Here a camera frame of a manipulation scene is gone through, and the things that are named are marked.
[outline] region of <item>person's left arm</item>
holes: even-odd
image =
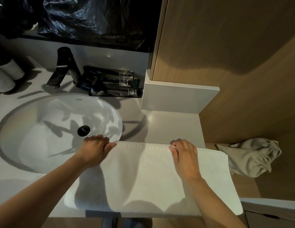
[[[99,164],[115,146],[102,135],[85,138],[64,164],[0,205],[0,228],[41,227],[80,174]]]

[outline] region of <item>sink basin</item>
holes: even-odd
[[[23,170],[48,173],[70,158],[86,136],[119,141],[122,119],[107,102],[81,94],[35,99],[0,123],[0,156]]]

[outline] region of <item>person's left hand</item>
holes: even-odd
[[[109,143],[109,138],[104,138],[102,134],[86,137],[76,155],[79,155],[90,168],[103,161],[116,145],[115,142]]]

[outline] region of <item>countertop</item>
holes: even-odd
[[[61,88],[49,88],[46,82],[51,75],[43,69],[32,70],[28,80],[14,94],[0,94],[0,122],[10,111],[33,99],[57,93],[87,93],[73,85],[71,76],[64,78]],[[198,114],[141,110],[142,99],[137,98],[101,98],[121,115],[124,127],[122,141],[170,144],[172,140],[181,138],[196,147],[205,147]],[[42,176],[44,174],[20,170],[0,157],[0,204]],[[66,207],[63,198],[50,217],[85,217],[85,210]]]

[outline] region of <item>faucet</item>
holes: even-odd
[[[46,85],[55,89],[60,88],[60,84],[67,73],[73,78],[73,84],[78,84],[81,78],[81,73],[73,58],[72,52],[68,47],[61,47],[58,48],[56,70],[51,75]]]

